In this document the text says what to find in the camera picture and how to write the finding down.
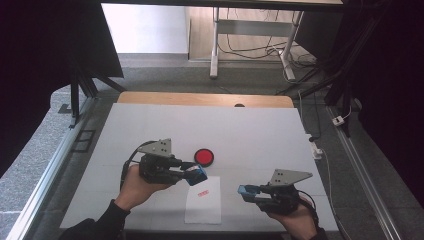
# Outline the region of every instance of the white wall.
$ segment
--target white wall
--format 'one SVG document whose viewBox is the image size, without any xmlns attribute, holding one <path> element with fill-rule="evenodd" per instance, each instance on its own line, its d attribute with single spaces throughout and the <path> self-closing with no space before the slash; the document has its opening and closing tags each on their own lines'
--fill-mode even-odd
<svg viewBox="0 0 424 240">
<path fill-rule="evenodd" d="M 186 7 L 102 4 L 118 53 L 188 53 Z"/>
</svg>

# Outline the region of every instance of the red marking on paper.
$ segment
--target red marking on paper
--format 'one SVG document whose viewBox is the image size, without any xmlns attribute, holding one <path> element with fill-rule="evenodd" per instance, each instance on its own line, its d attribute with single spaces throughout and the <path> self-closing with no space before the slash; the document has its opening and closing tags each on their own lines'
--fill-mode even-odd
<svg viewBox="0 0 424 240">
<path fill-rule="evenodd" d="M 203 196 L 205 196 L 206 194 L 208 194 L 209 193 L 209 190 L 205 190 L 205 191 L 203 191 L 203 192 L 201 192 L 201 193 L 199 193 L 199 194 L 197 194 L 197 196 L 199 196 L 199 197 L 203 197 Z"/>
</svg>

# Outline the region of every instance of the red button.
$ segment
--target red button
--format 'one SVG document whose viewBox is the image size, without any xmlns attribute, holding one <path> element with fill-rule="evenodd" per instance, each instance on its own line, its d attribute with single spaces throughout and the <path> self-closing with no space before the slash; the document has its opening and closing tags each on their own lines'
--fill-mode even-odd
<svg viewBox="0 0 424 240">
<path fill-rule="evenodd" d="M 200 164 L 202 167 L 209 167 L 213 162 L 213 153 L 211 150 L 202 148 L 197 150 L 194 154 L 194 161 Z"/>
</svg>

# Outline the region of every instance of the white table leg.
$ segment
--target white table leg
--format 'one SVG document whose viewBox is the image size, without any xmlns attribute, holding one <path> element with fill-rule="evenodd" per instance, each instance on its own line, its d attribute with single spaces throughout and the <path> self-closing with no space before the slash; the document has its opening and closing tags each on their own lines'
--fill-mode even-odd
<svg viewBox="0 0 424 240">
<path fill-rule="evenodd" d="M 296 36 L 296 32 L 297 32 L 297 28 L 299 27 L 299 23 L 300 23 L 300 19 L 302 17 L 303 12 L 298 12 L 297 16 L 294 19 L 293 25 L 292 25 L 292 29 L 289 35 L 289 38 L 287 40 L 287 45 L 284 48 L 284 51 L 280 51 L 280 59 L 283 62 L 283 66 L 284 66 L 284 71 L 286 72 L 286 76 L 287 79 L 289 81 L 295 81 L 295 77 L 293 74 L 293 70 L 290 66 L 290 62 L 289 62 L 289 54 L 290 54 L 290 49 L 291 46 L 293 44 L 294 41 L 294 37 Z"/>
<path fill-rule="evenodd" d="M 213 16 L 213 46 L 211 55 L 211 72 L 210 78 L 218 77 L 218 23 L 219 23 L 219 8 L 214 8 Z"/>
</svg>

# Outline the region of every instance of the hand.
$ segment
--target hand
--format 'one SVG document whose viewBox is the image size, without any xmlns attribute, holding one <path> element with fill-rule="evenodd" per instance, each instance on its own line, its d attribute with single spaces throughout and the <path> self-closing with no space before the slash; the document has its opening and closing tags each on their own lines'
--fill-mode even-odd
<svg viewBox="0 0 424 240">
<path fill-rule="evenodd" d="M 311 212 L 302 204 L 299 204 L 296 211 L 290 215 L 283 216 L 275 213 L 267 213 L 270 218 L 279 221 L 284 228 L 296 239 L 311 239 L 317 235 L 314 220 Z"/>
<path fill-rule="evenodd" d="M 139 175 L 139 165 L 129 167 L 121 192 L 115 199 L 115 204 L 123 210 L 129 211 L 138 206 L 159 190 L 170 187 L 168 184 L 149 184 Z"/>
</svg>

